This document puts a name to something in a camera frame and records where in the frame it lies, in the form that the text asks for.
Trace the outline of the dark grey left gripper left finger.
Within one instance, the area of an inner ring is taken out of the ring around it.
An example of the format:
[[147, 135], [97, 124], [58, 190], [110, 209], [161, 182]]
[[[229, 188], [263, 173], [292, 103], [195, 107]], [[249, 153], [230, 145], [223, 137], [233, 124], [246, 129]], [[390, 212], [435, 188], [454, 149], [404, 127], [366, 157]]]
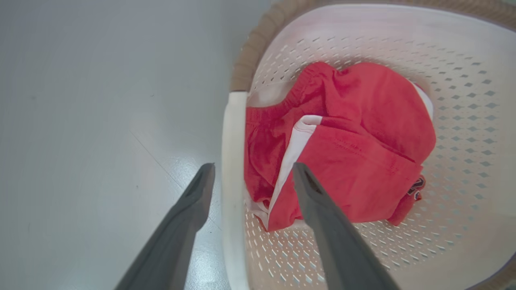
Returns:
[[203, 164], [114, 290], [184, 290], [196, 233], [208, 220], [215, 166]]

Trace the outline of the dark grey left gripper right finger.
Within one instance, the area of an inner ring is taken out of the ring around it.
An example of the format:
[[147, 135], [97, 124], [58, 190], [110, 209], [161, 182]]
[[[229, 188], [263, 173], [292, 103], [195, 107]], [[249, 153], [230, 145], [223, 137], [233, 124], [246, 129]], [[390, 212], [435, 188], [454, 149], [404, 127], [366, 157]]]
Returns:
[[302, 216], [315, 235], [328, 290], [400, 290], [308, 166], [295, 163], [292, 173]]

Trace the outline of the white perforated laundry basket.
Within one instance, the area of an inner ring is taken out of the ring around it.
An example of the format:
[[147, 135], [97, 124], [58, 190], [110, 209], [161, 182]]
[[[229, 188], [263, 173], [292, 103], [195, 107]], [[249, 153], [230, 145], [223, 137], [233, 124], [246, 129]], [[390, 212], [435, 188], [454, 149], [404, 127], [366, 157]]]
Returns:
[[433, 104], [424, 197], [399, 226], [356, 224], [401, 290], [516, 285], [516, 2], [278, 0], [234, 64], [222, 141], [231, 290], [327, 290], [312, 230], [265, 232], [245, 204], [245, 106], [280, 101], [315, 61], [375, 62]]

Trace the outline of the red shorts with white stripe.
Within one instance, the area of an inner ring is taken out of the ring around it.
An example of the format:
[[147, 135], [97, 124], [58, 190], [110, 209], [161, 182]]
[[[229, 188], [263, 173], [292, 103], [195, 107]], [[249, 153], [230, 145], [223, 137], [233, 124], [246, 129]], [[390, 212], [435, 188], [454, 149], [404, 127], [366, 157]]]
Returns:
[[306, 164], [353, 223], [398, 226], [436, 144], [433, 105], [397, 72], [373, 63], [306, 66], [279, 103], [247, 107], [244, 180], [265, 231], [303, 219], [292, 168]]

